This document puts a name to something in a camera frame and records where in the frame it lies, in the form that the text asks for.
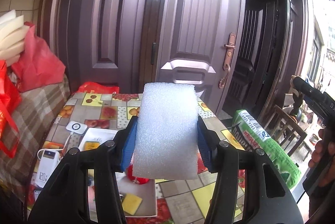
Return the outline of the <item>right hand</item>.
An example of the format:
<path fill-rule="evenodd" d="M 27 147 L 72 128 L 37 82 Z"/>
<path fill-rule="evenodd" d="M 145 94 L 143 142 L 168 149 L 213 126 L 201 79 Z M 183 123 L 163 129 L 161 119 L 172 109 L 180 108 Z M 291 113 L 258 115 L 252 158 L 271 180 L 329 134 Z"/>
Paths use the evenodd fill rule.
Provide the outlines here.
<path fill-rule="evenodd" d="M 326 147 L 324 144 L 324 136 L 325 134 L 330 133 L 328 128 L 321 129 L 318 131 L 318 135 L 321 140 L 316 144 L 315 150 L 312 153 L 311 159 L 309 160 L 308 166 L 309 168 L 313 168 L 321 159 L 322 157 L 322 150 Z M 328 169 L 328 172 L 320 179 L 318 186 L 325 187 L 329 183 L 331 183 L 335 178 L 335 167 L 334 167 L 334 153 L 335 153 L 335 146 L 334 142 L 330 142 L 328 144 L 328 153 L 333 157 L 332 163 Z"/>

